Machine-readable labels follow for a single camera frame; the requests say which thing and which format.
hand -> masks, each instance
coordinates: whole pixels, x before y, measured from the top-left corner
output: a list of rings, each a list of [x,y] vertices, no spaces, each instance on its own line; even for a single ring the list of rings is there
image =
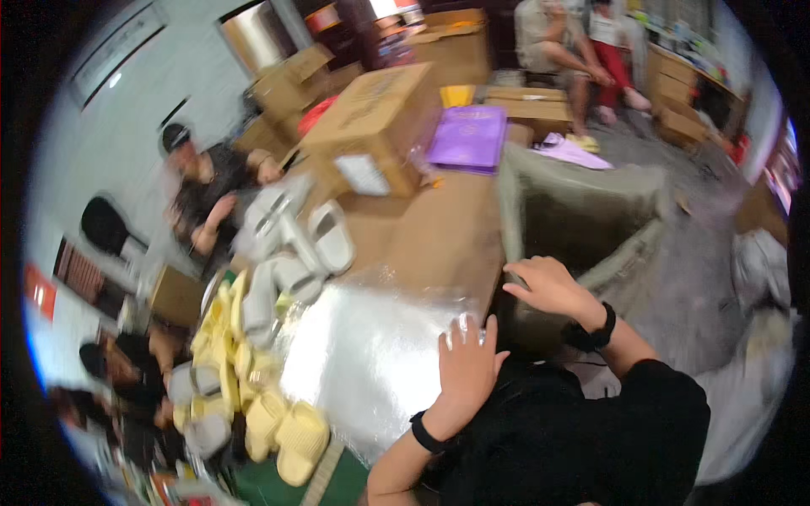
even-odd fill
[[[266,156],[258,166],[256,181],[264,186],[275,183],[281,179],[281,176],[283,176],[281,167],[279,167],[272,156]]]
[[[504,285],[504,291],[518,297],[532,308],[555,313],[579,321],[599,319],[604,307],[585,288],[573,280],[564,265],[551,257],[532,257],[506,264],[504,272],[517,274],[528,285],[526,290],[514,283]]]
[[[508,351],[495,354],[498,324],[494,315],[487,319],[484,345],[479,344],[479,327],[467,316],[467,332],[462,337],[458,321],[450,325],[453,349],[447,347],[446,334],[439,336],[439,377],[441,394],[424,414],[422,422],[434,439],[455,436],[484,405]]]
[[[608,72],[601,66],[593,66],[590,68],[590,76],[600,86],[612,86],[616,81],[608,74]]]
[[[214,208],[208,213],[206,225],[216,228],[220,225],[223,219],[231,214],[233,207],[237,204],[236,195],[225,195],[214,204]]]

bare leg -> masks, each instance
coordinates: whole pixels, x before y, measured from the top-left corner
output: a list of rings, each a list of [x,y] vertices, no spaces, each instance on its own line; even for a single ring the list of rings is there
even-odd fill
[[[570,95],[571,112],[573,113],[571,130],[573,130],[574,135],[588,135],[588,130],[585,127],[585,113],[588,105],[589,82],[587,76],[582,74],[573,77]]]
[[[540,42],[539,45],[543,54],[557,65],[566,69],[580,70],[581,72],[590,74],[590,67],[571,54],[566,48],[562,47],[560,43],[544,40]]]

label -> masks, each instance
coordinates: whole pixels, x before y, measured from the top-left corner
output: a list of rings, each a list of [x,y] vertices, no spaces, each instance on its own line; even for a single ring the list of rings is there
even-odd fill
[[[388,180],[377,170],[371,155],[338,156],[334,162],[355,193],[374,197],[385,197],[391,193]]]

green mat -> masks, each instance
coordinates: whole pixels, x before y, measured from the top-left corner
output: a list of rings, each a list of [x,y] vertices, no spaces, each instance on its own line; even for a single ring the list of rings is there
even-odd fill
[[[344,450],[321,504],[357,504],[368,477],[369,470],[351,452]],[[307,485],[290,487],[283,482],[275,470],[275,460],[271,458],[236,471],[233,481],[236,496],[251,506],[298,506],[307,489]]]

